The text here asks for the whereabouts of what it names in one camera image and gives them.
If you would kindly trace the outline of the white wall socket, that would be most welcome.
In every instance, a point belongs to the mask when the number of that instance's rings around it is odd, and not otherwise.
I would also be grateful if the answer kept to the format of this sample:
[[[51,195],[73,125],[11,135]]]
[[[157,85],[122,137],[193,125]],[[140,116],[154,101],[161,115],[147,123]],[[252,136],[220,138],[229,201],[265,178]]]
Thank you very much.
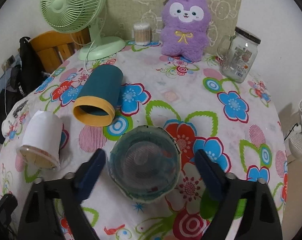
[[[8,68],[12,66],[12,64],[15,62],[15,57],[14,55],[11,55],[3,64],[2,64],[2,69],[6,71]]]

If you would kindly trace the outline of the cotton swab container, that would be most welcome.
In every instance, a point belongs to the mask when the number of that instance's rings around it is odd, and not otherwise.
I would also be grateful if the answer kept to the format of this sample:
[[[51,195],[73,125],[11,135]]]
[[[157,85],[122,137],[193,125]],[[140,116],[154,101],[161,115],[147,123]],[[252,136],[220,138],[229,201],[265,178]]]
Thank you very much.
[[[146,46],[151,42],[151,27],[147,22],[135,23],[133,25],[134,41],[138,46]]]

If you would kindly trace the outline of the teal cup with yellow rim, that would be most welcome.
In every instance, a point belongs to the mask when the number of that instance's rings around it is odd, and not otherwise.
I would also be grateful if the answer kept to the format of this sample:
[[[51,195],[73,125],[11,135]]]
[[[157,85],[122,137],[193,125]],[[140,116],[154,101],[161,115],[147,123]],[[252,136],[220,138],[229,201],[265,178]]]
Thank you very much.
[[[114,65],[102,64],[95,68],[74,102],[74,117],[89,126],[110,125],[115,117],[122,80],[122,70]]]

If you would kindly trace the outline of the white printed t-shirt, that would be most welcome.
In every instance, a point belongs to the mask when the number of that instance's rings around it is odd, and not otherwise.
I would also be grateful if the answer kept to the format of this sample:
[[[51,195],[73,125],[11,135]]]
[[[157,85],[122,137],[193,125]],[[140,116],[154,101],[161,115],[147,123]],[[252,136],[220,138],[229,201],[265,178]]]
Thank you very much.
[[[25,109],[27,103],[28,100],[17,102],[2,122],[1,132],[5,139],[16,130],[17,126],[15,124],[18,122],[18,119],[22,115],[22,111]]]

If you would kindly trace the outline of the floral tablecloth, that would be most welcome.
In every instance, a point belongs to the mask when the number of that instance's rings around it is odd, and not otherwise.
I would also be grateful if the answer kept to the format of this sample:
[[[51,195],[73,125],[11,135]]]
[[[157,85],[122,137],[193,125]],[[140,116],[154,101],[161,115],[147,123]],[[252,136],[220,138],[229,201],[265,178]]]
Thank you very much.
[[[122,70],[123,86],[113,123],[92,127],[74,117],[73,105],[88,72],[102,64]],[[138,48],[129,42],[96,62],[70,57],[22,100],[28,103],[0,151],[0,199],[12,193],[18,201],[14,229],[37,177],[59,179],[75,171],[97,148],[109,152],[123,133],[140,125],[161,127],[176,140],[179,181],[157,202],[143,204],[125,196],[104,171],[83,203],[100,239],[200,239],[211,221],[199,213],[205,186],[193,161],[198,149],[240,179],[267,181],[279,216],[284,214],[287,158],[275,106],[261,80],[248,76],[238,84],[227,79],[214,56],[195,63],[162,55],[159,44]],[[27,164],[16,152],[39,110],[63,121],[59,172]]]

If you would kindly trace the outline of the green desk fan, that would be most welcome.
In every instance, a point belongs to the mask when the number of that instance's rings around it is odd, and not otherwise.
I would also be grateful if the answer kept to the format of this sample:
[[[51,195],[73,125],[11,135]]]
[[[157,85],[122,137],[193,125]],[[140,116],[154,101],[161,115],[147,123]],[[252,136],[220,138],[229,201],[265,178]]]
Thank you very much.
[[[106,0],[41,0],[43,18],[59,33],[76,33],[89,29],[91,43],[81,48],[81,61],[103,59],[121,51],[126,43],[116,36],[102,37],[98,16],[106,6]]]

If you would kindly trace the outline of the wooden chair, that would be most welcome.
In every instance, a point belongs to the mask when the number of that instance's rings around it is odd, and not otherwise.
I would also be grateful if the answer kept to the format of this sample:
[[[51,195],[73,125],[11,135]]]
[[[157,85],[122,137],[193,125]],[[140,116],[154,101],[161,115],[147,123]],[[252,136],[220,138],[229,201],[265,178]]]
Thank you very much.
[[[39,56],[44,70],[50,74],[90,42],[88,28],[71,34],[48,31],[30,40],[30,44]]]

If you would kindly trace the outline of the glass jar with dark lid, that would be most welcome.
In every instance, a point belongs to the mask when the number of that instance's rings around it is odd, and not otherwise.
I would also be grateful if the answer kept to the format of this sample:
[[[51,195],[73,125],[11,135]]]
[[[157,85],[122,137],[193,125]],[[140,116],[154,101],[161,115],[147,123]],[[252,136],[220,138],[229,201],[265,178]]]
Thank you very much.
[[[216,50],[222,61],[222,73],[236,83],[243,83],[257,57],[260,43],[260,38],[240,27],[235,27],[233,35],[223,36]]]

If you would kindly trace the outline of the clear cup with yellow sleeve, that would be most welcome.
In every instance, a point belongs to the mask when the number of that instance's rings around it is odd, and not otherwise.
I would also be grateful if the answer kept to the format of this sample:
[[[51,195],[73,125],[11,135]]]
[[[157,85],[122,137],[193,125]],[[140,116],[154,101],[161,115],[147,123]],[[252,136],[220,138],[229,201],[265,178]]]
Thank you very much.
[[[128,198],[152,203],[171,192],[181,171],[181,151],[163,128],[138,126],[114,144],[108,174]]]

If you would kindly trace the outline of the purple plush toy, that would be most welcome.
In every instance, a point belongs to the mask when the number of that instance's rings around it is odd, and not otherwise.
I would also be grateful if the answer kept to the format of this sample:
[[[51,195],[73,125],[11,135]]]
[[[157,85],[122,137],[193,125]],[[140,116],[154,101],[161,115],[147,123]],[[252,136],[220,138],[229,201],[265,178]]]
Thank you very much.
[[[168,0],[162,10],[161,53],[199,62],[209,45],[207,0]]]

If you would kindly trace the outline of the green cartoon placemat board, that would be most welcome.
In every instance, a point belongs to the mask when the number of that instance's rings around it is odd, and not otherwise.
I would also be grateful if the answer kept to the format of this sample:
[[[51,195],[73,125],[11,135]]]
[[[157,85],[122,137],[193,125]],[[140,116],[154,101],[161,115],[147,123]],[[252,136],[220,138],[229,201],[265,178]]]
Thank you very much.
[[[99,14],[101,36],[132,38],[133,25],[148,22],[152,39],[160,39],[163,27],[161,11],[166,0],[107,0]],[[209,45],[206,53],[214,54],[225,35],[234,33],[242,0],[207,0],[211,22],[207,30]]]

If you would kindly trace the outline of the white-sleeved clear plastic cup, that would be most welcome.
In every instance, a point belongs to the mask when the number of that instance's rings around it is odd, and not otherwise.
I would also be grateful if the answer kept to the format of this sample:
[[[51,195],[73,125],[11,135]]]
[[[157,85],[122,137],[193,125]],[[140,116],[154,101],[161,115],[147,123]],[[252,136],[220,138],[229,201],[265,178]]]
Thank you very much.
[[[62,127],[62,120],[54,113],[37,111],[26,127],[17,154],[38,168],[60,170]]]

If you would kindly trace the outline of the small green cup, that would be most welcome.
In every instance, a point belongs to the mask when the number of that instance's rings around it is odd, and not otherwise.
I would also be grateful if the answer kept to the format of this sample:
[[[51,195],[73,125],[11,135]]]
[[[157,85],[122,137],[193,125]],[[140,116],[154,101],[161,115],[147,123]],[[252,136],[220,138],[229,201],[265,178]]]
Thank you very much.
[[[239,219],[243,216],[244,209],[246,207],[246,203],[247,203],[246,199],[239,200],[234,219]],[[202,195],[201,201],[200,201],[200,211],[199,211],[200,216],[203,219],[212,221],[218,208],[219,208],[219,201],[214,199],[211,196],[209,190],[206,188],[205,191],[203,192],[203,195]]]

